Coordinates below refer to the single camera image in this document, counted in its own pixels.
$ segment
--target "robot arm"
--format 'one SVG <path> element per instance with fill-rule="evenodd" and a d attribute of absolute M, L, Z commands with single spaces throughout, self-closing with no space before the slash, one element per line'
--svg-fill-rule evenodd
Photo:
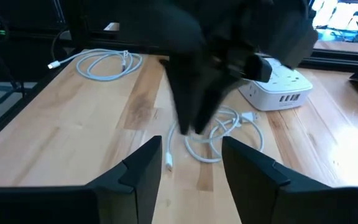
<path fill-rule="evenodd" d="M 227 94 L 268 82 L 258 53 L 295 68 L 318 36 L 304 0 L 126 2 L 119 38 L 168 50 L 167 72 L 182 134 L 201 133 Z"/>

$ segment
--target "wooden tabletop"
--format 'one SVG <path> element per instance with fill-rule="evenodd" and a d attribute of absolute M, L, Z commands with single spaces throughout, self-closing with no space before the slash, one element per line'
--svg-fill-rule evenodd
<path fill-rule="evenodd" d="M 0 132 L 0 186 L 85 184 L 154 135 L 165 147 L 174 110 L 157 56 L 144 55 L 138 71 L 114 82 L 81 77 L 76 61 Z M 120 64 L 110 58 L 93 72 L 117 73 Z M 330 186 L 358 185 L 358 89 L 349 73 L 299 71 L 313 91 L 300 108 L 259 112 L 264 153 Z M 237 90 L 224 104 L 255 111 Z M 259 144 L 250 125 L 232 136 Z M 194 147 L 210 156 L 208 146 Z M 194 160 L 177 133 L 172 151 L 174 168 L 163 167 L 154 223 L 240 223 L 223 164 Z"/>

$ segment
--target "white power strip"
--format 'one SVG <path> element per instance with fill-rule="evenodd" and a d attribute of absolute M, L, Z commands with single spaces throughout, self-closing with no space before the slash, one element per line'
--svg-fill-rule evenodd
<path fill-rule="evenodd" d="M 250 81 L 239 88 L 247 101 L 261 111 L 284 110 L 301 106 L 313 85 L 300 72 L 283 66 L 274 58 L 266 58 L 272 66 L 267 83 Z"/>

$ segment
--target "white power adapter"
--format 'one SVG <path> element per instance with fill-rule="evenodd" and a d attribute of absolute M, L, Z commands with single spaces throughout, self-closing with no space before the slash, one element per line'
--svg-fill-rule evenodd
<path fill-rule="evenodd" d="M 266 58 L 272 66 L 267 83 L 250 81 L 239 88 L 247 101 L 261 111 L 284 110 L 301 106 L 313 85 L 300 72 L 291 70 L 274 58 Z"/>

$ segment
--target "white cable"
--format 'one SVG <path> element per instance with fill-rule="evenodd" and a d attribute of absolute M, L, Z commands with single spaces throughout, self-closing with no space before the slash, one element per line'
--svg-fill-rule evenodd
<path fill-rule="evenodd" d="M 131 54 L 129 53 L 127 50 L 124 51 L 117 51 L 117 50 L 106 50 L 106 49 L 93 49 L 93 50 L 87 50 L 78 54 L 75 54 L 65 60 L 62 60 L 61 62 L 59 61 L 54 61 L 52 63 L 50 63 L 48 65 L 49 69 L 52 68 L 57 68 L 59 67 L 61 64 L 66 63 L 70 60 L 73 60 L 74 58 L 78 57 L 78 56 L 82 56 L 82 55 L 86 55 L 83 58 L 81 58 L 77 64 L 76 64 L 76 69 L 77 72 L 81 75 L 83 75 L 86 78 L 92 79 L 92 80 L 96 80 L 96 81 L 113 81 L 116 80 L 118 78 L 123 77 L 124 75 L 127 75 L 135 70 L 137 70 L 140 65 L 142 65 L 142 56 L 140 56 L 139 54 Z M 91 70 L 93 67 L 95 67 L 100 61 L 102 61 L 105 58 L 111 57 L 111 56 L 120 56 L 121 60 L 122 60 L 122 72 L 116 75 L 110 75 L 110 76 L 98 76 L 95 75 L 93 73 L 91 73 Z M 99 56 L 98 59 L 96 59 L 87 69 L 86 72 L 81 71 L 80 66 L 81 64 L 88 58 L 91 57 L 95 57 L 95 56 Z M 135 64 L 134 63 L 134 58 L 138 58 L 138 62 Z"/>
<path fill-rule="evenodd" d="M 231 109 L 230 107 L 227 107 L 227 106 L 222 106 L 221 109 L 219 109 L 218 114 L 229 115 L 229 116 L 231 116 L 231 119 L 228 119 L 228 120 L 222 122 L 221 120 L 215 118 L 214 120 L 218 123 L 218 125 L 216 125 L 215 127 L 212 128 L 211 132 L 209 133 L 208 139 L 197 139 L 197 138 L 194 138 L 192 135 L 185 136 L 184 140 L 185 140 L 185 146 L 187 148 L 187 151 L 196 160 L 198 160 L 200 162 L 205 162 L 205 163 L 215 163 L 215 162 L 221 161 L 222 155 L 216 150 L 213 142 L 215 142 L 216 140 L 222 139 L 224 136 L 230 135 L 230 132 L 233 131 L 234 128 L 241 126 L 241 123 L 245 123 L 245 122 L 248 122 L 251 125 L 253 125 L 253 127 L 258 132 L 259 138 L 260 138 L 259 151 L 260 152 L 263 151 L 264 136 L 262 134 L 262 131 L 259 129 L 259 127 L 254 123 L 254 120 L 257 119 L 255 116 L 255 113 L 246 112 L 246 113 L 242 113 L 240 116 L 239 113 L 236 112 L 234 109 Z M 226 125 L 230 124 L 230 123 L 232 124 L 231 127 L 227 128 Z M 167 138 L 167 150 L 165 152 L 165 165 L 168 168 L 168 170 L 172 170 L 172 167 L 173 167 L 173 159 L 172 159 L 172 154 L 171 154 L 171 141 L 172 141 L 173 133 L 175 131 L 176 126 L 177 126 L 177 122 L 174 122 L 171 125 L 171 128 L 168 133 L 168 138 Z M 214 136 L 215 132 L 219 128 L 222 128 L 224 130 L 223 134 L 221 134 L 219 136 Z M 191 146 L 189 144 L 189 139 L 191 139 L 194 142 L 198 142 L 198 143 L 208 143 L 209 147 L 213 151 L 213 154 L 215 155 L 216 158 L 208 159 L 208 158 L 203 158 L 203 157 L 197 155 L 194 152 L 194 150 L 191 148 Z"/>

